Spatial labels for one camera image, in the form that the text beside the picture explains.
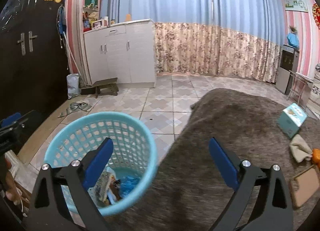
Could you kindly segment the person's hand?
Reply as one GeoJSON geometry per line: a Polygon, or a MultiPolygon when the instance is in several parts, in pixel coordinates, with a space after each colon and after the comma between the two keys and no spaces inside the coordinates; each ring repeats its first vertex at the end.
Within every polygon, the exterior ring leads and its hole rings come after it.
{"type": "Polygon", "coordinates": [[[9,201],[12,201],[14,203],[14,205],[19,205],[21,204],[21,196],[19,195],[18,191],[17,191],[17,187],[14,181],[14,178],[11,174],[11,172],[9,171],[9,169],[11,168],[11,163],[9,160],[7,160],[6,158],[4,158],[5,161],[5,181],[6,181],[6,188],[5,188],[5,195],[8,198],[9,201]]]}

